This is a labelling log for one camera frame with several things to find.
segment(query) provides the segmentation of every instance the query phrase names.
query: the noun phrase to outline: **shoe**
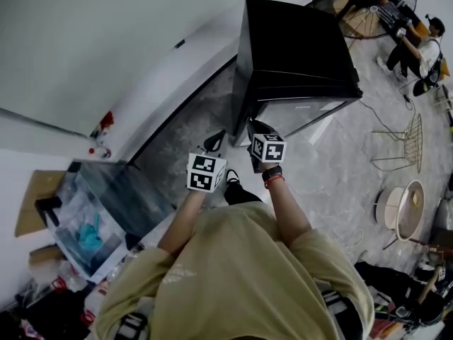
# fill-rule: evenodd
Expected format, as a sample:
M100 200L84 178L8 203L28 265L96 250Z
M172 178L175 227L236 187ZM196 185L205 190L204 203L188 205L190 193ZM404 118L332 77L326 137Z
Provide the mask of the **shoe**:
M387 67L386 62L378 55L376 57L376 63L381 67L384 73L388 76L391 73L391 70Z
M367 259L367 257L368 257L368 251L363 251L363 252L359 255L359 258L357 258L357 262L356 262L356 263L365 262L365 260Z
M396 79L398 79L401 83L406 83L408 81L408 77L404 76L400 70L394 69L394 74Z
M226 183L229 184L229 183L238 183L240 184L240 180L239 180L239 175L233 170L233 169L229 169L227 172L226 172Z

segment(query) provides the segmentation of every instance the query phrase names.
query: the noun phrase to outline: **black pants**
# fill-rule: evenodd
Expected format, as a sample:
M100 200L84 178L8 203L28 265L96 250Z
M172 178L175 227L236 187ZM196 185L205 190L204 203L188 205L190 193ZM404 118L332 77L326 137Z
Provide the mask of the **black pants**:
M420 77L420 62L413 56L404 43L396 46L396 48L391 51L390 57L387 60L387 68L393 71L398 62L401 63L401 74L403 76L408 76L409 67L417 77Z
M356 263L354 267L368 286L389 296L397 307L413 301L423 289L423 285L416 283L408 274L392 268L372 266L364 261ZM411 294L406 298L408 288L411 288Z
M224 197L230 205L248 203L250 201L262 201L255 194L245 191L240 183L235 182L227 184Z

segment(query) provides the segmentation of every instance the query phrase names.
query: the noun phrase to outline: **chair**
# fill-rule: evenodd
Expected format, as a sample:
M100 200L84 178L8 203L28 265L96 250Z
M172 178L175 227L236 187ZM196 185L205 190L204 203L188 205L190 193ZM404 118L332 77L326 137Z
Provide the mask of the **chair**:
M404 132L373 131L373 133L385 133L388 136L390 136L393 141L402 141L404 144L404 156L402 157L371 159L371 163L376 167L376 169L381 171L395 171L408 166L417 165L417 171L418 173L420 173L423 154L423 126L420 114L415 116L409 122L409 125ZM407 160L408 164L397 167L395 169L386 170L378 167L374 163L377 161L399 160L399 159Z

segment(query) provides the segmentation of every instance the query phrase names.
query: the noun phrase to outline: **gray floor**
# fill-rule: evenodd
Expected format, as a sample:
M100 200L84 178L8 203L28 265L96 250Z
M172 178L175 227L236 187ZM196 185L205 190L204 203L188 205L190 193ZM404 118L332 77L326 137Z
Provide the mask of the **gray floor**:
M376 54L387 55L394 46L390 38L356 42L351 55L360 75L363 102L375 109L392 130L404 130L413 117L398 92L401 86L394 76L385 76L374 62ZM185 189L185 165L188 152L207 132L229 128L229 94L234 65L211 81L156 137L136 161L137 166L173 203L182 201ZM434 94L414 98L417 113L423 121L423 163L421 173L412 166L392 173L375 169L372 157L400 154L387 135L373 135L383 127L372 111L356 102L335 114L322 136L313 144L311 129L288 138L283 169L294 196L313 226L326 232L339 243L354 261L364 249L369 261L409 272L421 248L408 242L397 242L386 251L394 234L374 220L374 201L388 186L405 186L419 179L425 188L425 212L418 237L428 236L435 208L441 198L453 167L452 138L445 114L433 107ZM246 190L270 202L261 178L251 170L244 149L228 148L229 166L238 171ZM222 188L212 194L207 207L226 205ZM363 239L357 246L349 247Z

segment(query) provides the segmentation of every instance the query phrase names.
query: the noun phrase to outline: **cardboard box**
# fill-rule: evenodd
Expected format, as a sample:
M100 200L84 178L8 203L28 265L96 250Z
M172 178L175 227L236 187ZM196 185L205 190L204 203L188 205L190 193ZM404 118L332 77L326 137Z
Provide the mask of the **cardboard box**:
M33 173L16 223L16 230L14 231L16 238L46 229L35 209L35 201L37 199L51 198L59 188L65 174L65 171L41 170L36 170Z

